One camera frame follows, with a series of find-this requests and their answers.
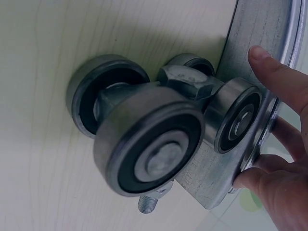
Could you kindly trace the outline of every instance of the light wooden surface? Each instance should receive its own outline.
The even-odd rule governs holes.
[[[0,0],[0,230],[193,231],[207,212],[178,184],[157,210],[113,193],[65,91],[76,68],[122,54],[152,79],[184,51],[215,67],[236,0]]]

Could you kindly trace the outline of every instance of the human hand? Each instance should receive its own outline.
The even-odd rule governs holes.
[[[272,133],[294,162],[261,155],[253,168],[237,177],[234,187],[253,191],[280,231],[307,231],[308,76],[280,64],[259,46],[250,49],[248,60],[261,83],[300,115],[302,132],[278,118]]]

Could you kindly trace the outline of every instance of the nut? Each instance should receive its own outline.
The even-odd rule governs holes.
[[[160,69],[158,81],[189,100],[200,100],[211,95],[212,81],[202,72],[181,65],[167,65]]]
[[[165,184],[160,189],[157,189],[156,191],[146,194],[146,196],[154,198],[154,199],[160,199],[171,190],[172,185],[173,185],[173,181],[170,181],[169,183]]]

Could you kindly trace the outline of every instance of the threaded rod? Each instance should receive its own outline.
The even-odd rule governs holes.
[[[156,207],[158,199],[148,196],[141,196],[138,201],[138,209],[143,214],[152,213]]]

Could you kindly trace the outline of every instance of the metal plate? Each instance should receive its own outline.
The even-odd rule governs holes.
[[[205,208],[219,205],[238,173],[251,166],[277,116],[279,100],[254,76],[247,60],[261,45],[282,63],[295,67],[306,21],[306,0],[238,0],[216,77],[243,77],[262,89],[259,114],[242,142],[229,153],[215,153],[205,143],[176,180]]]

